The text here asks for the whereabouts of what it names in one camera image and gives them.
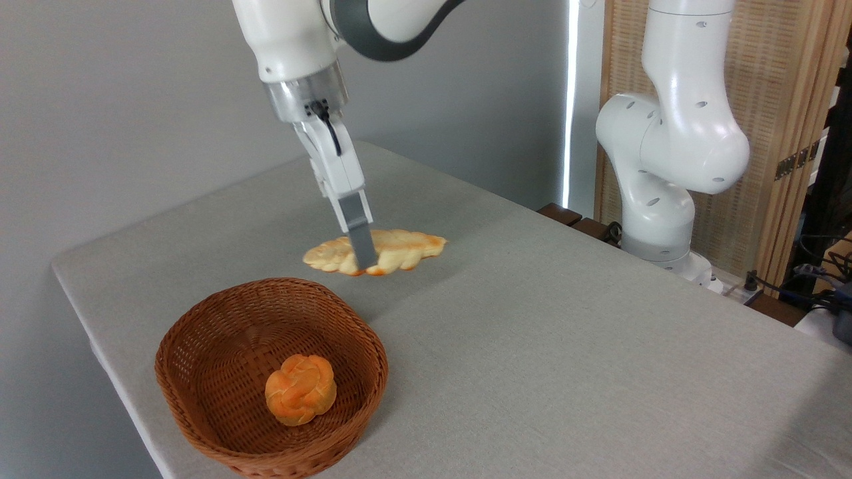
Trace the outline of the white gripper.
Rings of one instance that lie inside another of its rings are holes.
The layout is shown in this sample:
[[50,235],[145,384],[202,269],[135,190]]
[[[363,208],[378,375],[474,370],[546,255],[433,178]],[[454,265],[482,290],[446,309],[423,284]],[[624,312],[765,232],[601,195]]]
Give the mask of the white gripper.
[[310,162],[323,197],[333,200],[333,209],[341,230],[349,237],[358,271],[377,264],[377,252],[371,236],[373,217],[365,192],[365,179],[349,131],[338,114],[329,121],[311,119],[295,122],[302,146]]

